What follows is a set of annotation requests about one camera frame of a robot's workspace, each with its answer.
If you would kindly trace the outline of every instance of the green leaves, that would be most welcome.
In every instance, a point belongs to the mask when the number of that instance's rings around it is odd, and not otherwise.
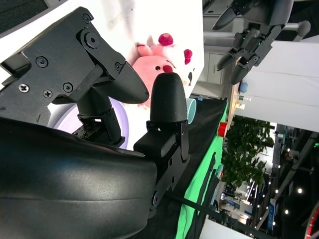
[[[227,151],[222,155],[222,181],[240,187],[252,178],[262,185],[266,163],[256,156],[273,144],[269,122],[236,116],[227,133]]]

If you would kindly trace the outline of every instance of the stuffed animal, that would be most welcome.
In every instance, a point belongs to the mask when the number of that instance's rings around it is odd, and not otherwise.
[[[149,47],[146,44],[137,45],[140,58],[133,64],[134,70],[146,85],[150,98],[143,104],[144,107],[151,106],[152,88],[155,78],[163,72],[176,72],[181,76],[183,85],[188,86],[190,80],[188,77],[183,77],[182,69],[177,69],[174,61],[181,61],[179,56],[182,54],[183,64],[188,64],[192,57],[192,51],[189,49],[181,52],[176,45],[173,44],[173,38],[168,33],[164,33],[159,37],[159,44]]]

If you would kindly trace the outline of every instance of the white panel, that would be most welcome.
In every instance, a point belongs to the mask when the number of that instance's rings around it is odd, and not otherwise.
[[[199,239],[251,239],[244,234],[206,219]]]
[[[217,71],[217,64],[223,55],[209,54],[208,82],[221,84],[222,71]]]
[[[209,66],[209,54],[205,53],[204,54],[204,68],[203,71],[201,72],[198,81],[203,81],[207,82],[208,79],[208,66]]]
[[[319,78],[319,44],[308,42],[274,41],[273,49],[252,71],[286,73]]]
[[[319,107],[319,78],[254,71],[244,82],[247,95]]]
[[[245,101],[245,110],[236,109],[236,115],[319,132],[319,107],[265,99],[247,94],[245,97],[252,100]]]

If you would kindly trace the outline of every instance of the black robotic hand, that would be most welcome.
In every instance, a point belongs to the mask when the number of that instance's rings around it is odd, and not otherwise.
[[[293,3],[294,0],[234,0],[219,17],[213,30],[225,27],[238,15],[245,19],[244,31],[235,34],[233,48],[217,65],[217,70],[222,70],[236,61],[231,74],[233,85],[266,57],[272,42],[287,24]]]

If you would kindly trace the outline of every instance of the white surface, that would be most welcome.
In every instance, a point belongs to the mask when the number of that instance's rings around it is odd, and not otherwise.
[[[11,56],[23,45],[44,31],[52,23],[69,14],[79,6],[88,8],[94,16],[93,25],[100,35],[120,52],[131,64],[138,58],[135,45],[137,43],[157,43],[159,35],[170,33],[174,42],[180,47],[191,49],[191,63],[185,66],[185,73],[192,72],[192,84],[185,87],[189,97],[204,66],[202,4],[193,0],[69,0],[56,9],[48,9],[29,20],[30,24],[0,37],[0,62]],[[0,82],[8,74],[0,71]],[[59,110],[57,106],[49,107],[52,112]],[[137,106],[127,107],[130,122],[130,138],[128,148],[146,132],[146,120],[149,112]]]
[[[250,237],[206,219],[199,239],[250,239]]]
[[[273,43],[259,67],[244,79],[248,83],[245,110],[240,116],[319,131],[319,44]]]

